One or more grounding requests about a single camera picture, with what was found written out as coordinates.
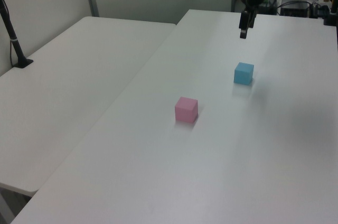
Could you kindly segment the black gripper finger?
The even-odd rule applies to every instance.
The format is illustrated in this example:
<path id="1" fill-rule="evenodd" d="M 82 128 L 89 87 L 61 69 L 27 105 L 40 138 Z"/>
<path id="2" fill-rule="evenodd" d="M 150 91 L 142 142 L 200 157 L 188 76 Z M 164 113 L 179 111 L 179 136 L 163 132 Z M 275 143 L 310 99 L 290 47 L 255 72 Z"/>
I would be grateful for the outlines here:
<path id="1" fill-rule="evenodd" d="M 250 13 L 247 11 L 242 11 L 240 16 L 239 22 L 239 29 L 240 29 L 240 38 L 246 39 L 248 27 L 249 27 L 249 20 L 250 20 Z"/>
<path id="2" fill-rule="evenodd" d="M 251 29 L 254 27 L 256 16 L 257 16 L 257 11 L 256 10 L 249 10 L 249 23 L 248 23 L 248 27 L 251 28 Z"/>

